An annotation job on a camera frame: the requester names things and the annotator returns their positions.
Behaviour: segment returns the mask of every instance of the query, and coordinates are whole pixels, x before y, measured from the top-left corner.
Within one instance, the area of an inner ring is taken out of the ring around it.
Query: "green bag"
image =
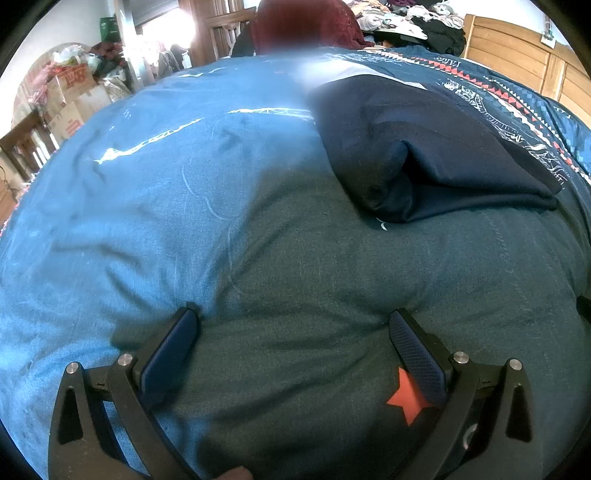
[[[100,40],[110,42],[120,42],[121,34],[119,33],[119,26],[117,19],[112,17],[103,17],[100,19]]]

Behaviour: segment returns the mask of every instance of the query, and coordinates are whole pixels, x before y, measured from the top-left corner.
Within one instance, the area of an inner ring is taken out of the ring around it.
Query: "wooden cabinet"
[[[189,48],[193,66],[216,61],[212,38],[204,20],[216,15],[236,12],[244,8],[243,0],[178,0],[178,5],[191,15],[195,22],[195,40]]]

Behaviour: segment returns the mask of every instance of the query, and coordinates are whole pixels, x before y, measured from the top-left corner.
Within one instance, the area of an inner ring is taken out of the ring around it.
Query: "red cloth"
[[[343,0],[262,0],[251,34],[257,54],[304,46],[373,46]]]

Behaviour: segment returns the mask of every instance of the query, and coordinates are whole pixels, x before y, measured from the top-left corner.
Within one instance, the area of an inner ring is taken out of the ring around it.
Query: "bed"
[[[361,212],[296,81],[309,57],[224,59],[111,105],[41,170],[0,237],[0,419],[43,478],[64,367],[110,364],[187,302],[202,334],[155,415],[204,478],[236,465],[257,480],[391,474],[433,418],[409,426],[388,404],[399,307],[451,351],[522,360],[544,474],[578,441],[591,414],[591,325],[576,309],[591,262],[589,129],[422,47],[310,55],[476,109],[559,180],[558,208],[405,224]]]

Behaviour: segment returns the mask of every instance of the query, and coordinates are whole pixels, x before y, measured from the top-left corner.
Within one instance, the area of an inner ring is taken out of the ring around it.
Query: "finger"
[[[252,474],[243,466],[233,468],[223,475],[220,475],[216,480],[254,480]]]

